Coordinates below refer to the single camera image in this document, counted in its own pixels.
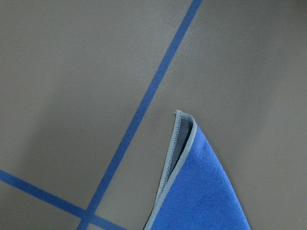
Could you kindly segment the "blue microfiber towel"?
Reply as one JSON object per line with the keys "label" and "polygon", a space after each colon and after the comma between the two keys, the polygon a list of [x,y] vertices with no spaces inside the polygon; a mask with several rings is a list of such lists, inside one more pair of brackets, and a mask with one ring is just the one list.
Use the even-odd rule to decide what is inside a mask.
{"label": "blue microfiber towel", "polygon": [[147,230],[248,230],[244,211],[194,117],[176,111]]}

